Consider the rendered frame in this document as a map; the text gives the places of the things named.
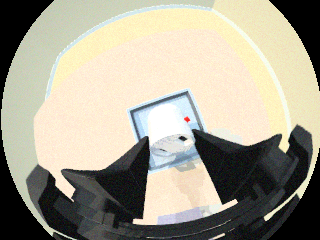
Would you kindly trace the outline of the white cylinder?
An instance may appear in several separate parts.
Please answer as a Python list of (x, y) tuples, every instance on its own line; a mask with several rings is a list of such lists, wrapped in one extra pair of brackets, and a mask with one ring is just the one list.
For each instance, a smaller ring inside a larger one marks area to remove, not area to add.
[(176, 105), (164, 104), (148, 115), (148, 144), (153, 156), (172, 157), (187, 152), (195, 145), (189, 128), (189, 117)]

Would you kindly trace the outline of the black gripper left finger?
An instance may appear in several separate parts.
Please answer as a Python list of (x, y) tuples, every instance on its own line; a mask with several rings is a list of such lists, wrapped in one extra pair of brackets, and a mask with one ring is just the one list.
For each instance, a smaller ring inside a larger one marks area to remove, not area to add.
[(60, 173), (73, 188), (108, 197), (125, 212), (131, 213), (133, 219), (143, 220), (149, 159), (151, 147), (148, 136), (144, 136), (120, 159), (101, 171), (63, 168)]

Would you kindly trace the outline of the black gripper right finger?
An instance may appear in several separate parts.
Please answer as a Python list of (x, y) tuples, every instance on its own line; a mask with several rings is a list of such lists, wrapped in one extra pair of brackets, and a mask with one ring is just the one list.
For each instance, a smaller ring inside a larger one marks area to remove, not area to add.
[(235, 200), (235, 195), (245, 184), (256, 164), (273, 151), (283, 140), (283, 135), (268, 137), (257, 144), (231, 143), (200, 129), (191, 129), (195, 136), (195, 148), (211, 177), (221, 205)]

